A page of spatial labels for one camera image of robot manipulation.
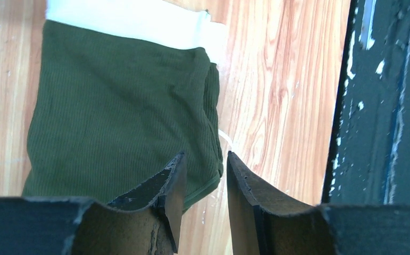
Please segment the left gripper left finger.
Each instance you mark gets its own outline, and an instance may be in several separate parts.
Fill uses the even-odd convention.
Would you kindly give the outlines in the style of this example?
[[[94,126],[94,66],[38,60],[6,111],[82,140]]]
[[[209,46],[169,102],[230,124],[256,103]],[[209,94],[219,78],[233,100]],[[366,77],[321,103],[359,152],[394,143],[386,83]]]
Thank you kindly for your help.
[[[187,183],[187,158],[175,155],[135,188],[82,214],[70,254],[175,254]]]

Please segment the green underwear white waistband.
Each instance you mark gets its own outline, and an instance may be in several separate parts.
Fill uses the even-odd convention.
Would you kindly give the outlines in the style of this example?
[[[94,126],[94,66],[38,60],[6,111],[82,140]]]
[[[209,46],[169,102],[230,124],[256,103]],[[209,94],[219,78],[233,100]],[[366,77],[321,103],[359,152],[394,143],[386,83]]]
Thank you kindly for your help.
[[[189,208],[223,174],[225,27],[165,1],[48,1],[24,196],[109,202],[187,156]]]

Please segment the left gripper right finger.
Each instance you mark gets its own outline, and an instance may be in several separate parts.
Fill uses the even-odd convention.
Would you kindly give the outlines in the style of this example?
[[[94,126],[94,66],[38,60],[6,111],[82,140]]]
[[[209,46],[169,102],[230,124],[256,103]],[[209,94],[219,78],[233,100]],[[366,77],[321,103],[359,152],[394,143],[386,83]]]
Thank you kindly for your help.
[[[278,190],[232,151],[227,195],[233,254],[336,254],[317,207]]]

